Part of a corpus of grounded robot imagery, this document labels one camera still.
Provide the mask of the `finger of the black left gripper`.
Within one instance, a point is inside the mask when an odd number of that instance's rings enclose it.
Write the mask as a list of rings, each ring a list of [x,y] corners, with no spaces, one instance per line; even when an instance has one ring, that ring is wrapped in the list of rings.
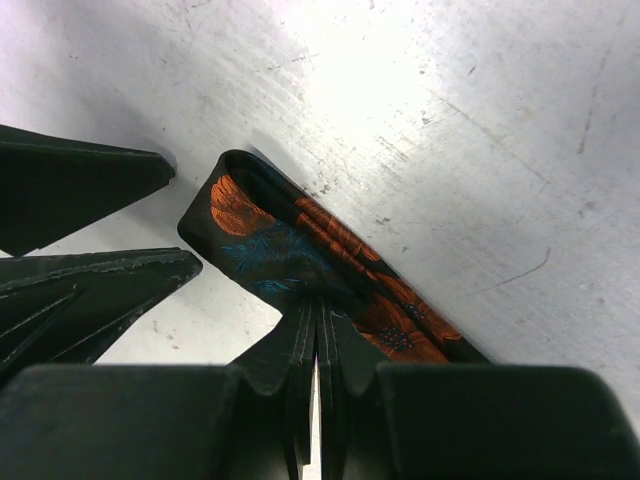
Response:
[[[180,248],[4,258],[1,377],[92,364],[203,265]]]
[[[164,188],[160,154],[1,127],[1,250],[23,256]]]

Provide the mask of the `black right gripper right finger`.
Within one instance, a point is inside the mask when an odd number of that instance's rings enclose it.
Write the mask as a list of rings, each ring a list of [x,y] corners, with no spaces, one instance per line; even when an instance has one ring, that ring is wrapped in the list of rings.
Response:
[[[324,479],[390,479],[388,428],[376,367],[386,356],[344,311],[317,304],[321,472]]]

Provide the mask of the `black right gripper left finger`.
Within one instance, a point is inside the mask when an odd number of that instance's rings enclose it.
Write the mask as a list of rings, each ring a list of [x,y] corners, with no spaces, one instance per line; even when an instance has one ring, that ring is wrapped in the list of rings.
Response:
[[[316,320],[298,300],[237,357],[243,374],[229,446],[231,479],[300,479],[311,460]]]

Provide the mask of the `dark floral orange tie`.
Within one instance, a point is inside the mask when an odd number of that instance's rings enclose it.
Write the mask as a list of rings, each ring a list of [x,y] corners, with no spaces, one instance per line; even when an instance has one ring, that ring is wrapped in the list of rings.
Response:
[[[177,231],[207,262],[280,312],[303,297],[330,301],[391,359],[487,360],[371,246],[248,151],[219,157]]]

